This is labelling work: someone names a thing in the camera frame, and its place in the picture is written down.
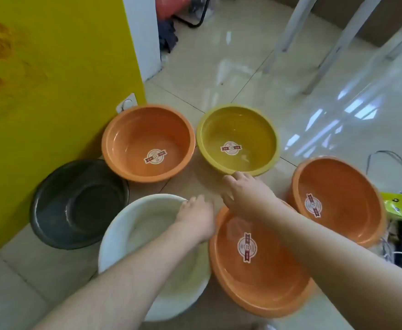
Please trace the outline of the person's left hand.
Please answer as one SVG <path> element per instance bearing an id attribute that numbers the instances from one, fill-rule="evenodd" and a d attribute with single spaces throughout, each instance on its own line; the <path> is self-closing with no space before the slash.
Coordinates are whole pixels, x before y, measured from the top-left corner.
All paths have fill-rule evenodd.
<path id="1" fill-rule="evenodd" d="M 215 233 L 215 213 L 213 203 L 212 212 L 180 212 L 179 209 L 176 215 L 175 224 L 194 242 L 202 243 L 207 241 Z"/>

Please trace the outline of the person's right hand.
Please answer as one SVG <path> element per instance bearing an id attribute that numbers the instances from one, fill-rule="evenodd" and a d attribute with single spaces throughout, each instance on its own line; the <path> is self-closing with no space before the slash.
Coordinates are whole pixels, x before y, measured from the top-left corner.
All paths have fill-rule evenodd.
<path id="1" fill-rule="evenodd" d="M 236 208 L 233 213 L 237 216 L 270 221 L 283 205 L 264 182 L 246 172 L 236 171 L 225 175 L 222 180 L 226 190 L 234 191 Z"/>

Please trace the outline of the white plastic basin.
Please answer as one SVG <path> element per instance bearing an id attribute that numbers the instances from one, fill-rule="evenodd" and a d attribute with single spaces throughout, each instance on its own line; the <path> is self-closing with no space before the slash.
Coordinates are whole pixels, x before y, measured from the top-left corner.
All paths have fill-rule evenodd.
<path id="1" fill-rule="evenodd" d="M 100 244 L 98 273 L 164 232 L 186 199 L 173 194 L 152 194 L 121 210 L 107 228 Z M 154 300 L 145 322 L 172 319 L 190 308 L 204 292 L 211 277 L 208 244 L 199 244 L 178 265 Z"/>

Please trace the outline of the person's left forearm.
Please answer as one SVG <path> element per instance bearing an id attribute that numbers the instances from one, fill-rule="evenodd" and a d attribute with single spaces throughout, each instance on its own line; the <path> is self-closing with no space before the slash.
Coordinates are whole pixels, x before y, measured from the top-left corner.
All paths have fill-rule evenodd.
<path id="1" fill-rule="evenodd" d="M 182 220 L 92 280 L 33 330 L 136 330 L 178 264 L 214 224 Z"/>

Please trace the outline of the person's right forearm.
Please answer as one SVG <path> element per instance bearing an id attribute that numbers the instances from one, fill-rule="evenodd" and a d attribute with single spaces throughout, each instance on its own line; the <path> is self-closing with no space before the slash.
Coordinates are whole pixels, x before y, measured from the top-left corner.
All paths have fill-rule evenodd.
<path id="1" fill-rule="evenodd" d="M 355 330 L 402 330 L 402 268 L 311 221 L 279 200 L 252 210 Z"/>

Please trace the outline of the yellow plastic basin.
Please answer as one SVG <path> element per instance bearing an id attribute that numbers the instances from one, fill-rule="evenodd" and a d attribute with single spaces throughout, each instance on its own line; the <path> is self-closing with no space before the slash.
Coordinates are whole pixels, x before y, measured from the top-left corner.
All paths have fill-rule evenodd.
<path id="1" fill-rule="evenodd" d="M 196 141 L 204 159 L 223 175 L 240 171 L 260 176 L 279 158 L 275 128 L 260 111 L 247 106 L 209 110 L 198 123 Z"/>

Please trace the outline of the orange plastic basin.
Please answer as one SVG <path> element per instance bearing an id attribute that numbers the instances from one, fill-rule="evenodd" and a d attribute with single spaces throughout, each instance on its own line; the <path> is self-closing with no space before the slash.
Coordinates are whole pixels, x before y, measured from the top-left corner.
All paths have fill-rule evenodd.
<path id="1" fill-rule="evenodd" d="M 184 169 L 195 150 L 190 122 L 165 105 L 145 105 L 119 113 L 107 125 L 103 158 L 118 176 L 137 183 L 170 179 Z"/>
<path id="2" fill-rule="evenodd" d="M 303 216 L 364 248 L 377 245 L 386 231 L 379 191 L 365 174 L 336 157 L 316 157 L 299 164 L 286 202 Z"/>
<path id="3" fill-rule="evenodd" d="M 256 316 L 288 316 L 299 310 L 317 287 L 272 228 L 235 216 L 226 206 L 216 216 L 209 258 L 221 288 Z"/>

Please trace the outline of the dark grey plastic basin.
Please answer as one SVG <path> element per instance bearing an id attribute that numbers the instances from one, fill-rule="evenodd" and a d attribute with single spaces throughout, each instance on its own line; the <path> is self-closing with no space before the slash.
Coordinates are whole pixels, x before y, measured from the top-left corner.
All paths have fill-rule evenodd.
<path id="1" fill-rule="evenodd" d="M 58 167 L 38 185 L 30 225 L 44 244 L 74 250 L 98 243 L 129 202 L 128 181 L 102 159 L 75 160 Z"/>

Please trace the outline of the dark blue cloth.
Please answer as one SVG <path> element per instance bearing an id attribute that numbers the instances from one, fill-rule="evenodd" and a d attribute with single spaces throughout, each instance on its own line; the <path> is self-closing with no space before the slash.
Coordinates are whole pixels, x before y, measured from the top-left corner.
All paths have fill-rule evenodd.
<path id="1" fill-rule="evenodd" d="M 157 20 L 160 50 L 171 53 L 178 42 L 174 21 Z"/>

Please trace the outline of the yellow-green packet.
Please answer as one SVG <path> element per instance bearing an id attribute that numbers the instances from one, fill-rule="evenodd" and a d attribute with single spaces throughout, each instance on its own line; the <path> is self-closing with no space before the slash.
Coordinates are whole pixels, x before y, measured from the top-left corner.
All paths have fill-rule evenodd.
<path id="1" fill-rule="evenodd" d="M 381 192 L 388 220 L 402 221 L 402 193 Z"/>

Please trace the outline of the yellow flower-print panel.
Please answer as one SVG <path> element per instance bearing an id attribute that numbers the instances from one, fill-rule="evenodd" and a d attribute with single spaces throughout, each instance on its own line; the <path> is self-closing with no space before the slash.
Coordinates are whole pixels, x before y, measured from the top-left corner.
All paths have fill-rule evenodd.
<path id="1" fill-rule="evenodd" d="M 101 154 L 132 93 L 145 102 L 123 0 L 0 0 L 0 249 L 45 176 Z"/>

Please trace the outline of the red round object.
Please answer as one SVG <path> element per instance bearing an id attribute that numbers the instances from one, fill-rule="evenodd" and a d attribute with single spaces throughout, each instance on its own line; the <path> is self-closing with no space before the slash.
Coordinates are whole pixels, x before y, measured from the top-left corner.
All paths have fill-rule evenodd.
<path id="1" fill-rule="evenodd" d="M 190 2 L 191 0 L 155 0 L 157 18 L 159 20 L 169 19 L 185 9 Z"/>

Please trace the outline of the white plastic chair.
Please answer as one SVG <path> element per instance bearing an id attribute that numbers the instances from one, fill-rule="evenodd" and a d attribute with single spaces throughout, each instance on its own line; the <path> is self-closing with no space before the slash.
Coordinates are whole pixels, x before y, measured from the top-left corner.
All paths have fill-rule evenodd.
<path id="1" fill-rule="evenodd" d="M 379 17 L 378 13 L 383 8 L 381 4 L 384 0 L 362 0 L 356 11 L 352 14 L 349 21 L 345 25 L 341 36 L 338 38 L 334 47 L 327 53 L 322 62 L 318 66 L 316 76 L 310 81 L 306 87 L 304 94 L 310 94 L 317 87 L 330 67 L 340 57 L 341 53 L 347 49 L 354 37 L 362 30 L 362 27 L 369 22 L 369 18 L 390 19 L 390 16 Z M 281 52 L 287 52 L 297 33 L 302 29 L 309 14 L 314 8 L 318 0 L 298 0 L 293 13 L 279 38 L 272 56 L 269 57 L 263 69 L 264 73 L 269 73 Z M 402 41 L 396 45 L 387 55 L 386 58 L 394 60 L 402 52 Z"/>

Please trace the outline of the black metal frame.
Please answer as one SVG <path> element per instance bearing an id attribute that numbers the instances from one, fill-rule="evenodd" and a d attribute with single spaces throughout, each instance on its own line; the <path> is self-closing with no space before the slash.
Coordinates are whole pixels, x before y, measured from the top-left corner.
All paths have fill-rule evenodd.
<path id="1" fill-rule="evenodd" d="M 211 0 L 192 0 L 189 4 L 188 13 L 194 15 L 195 18 L 199 20 L 198 23 L 192 23 L 178 15 L 172 15 L 171 17 L 172 19 L 175 19 L 177 22 L 184 24 L 191 29 L 199 28 L 206 18 L 210 3 Z"/>

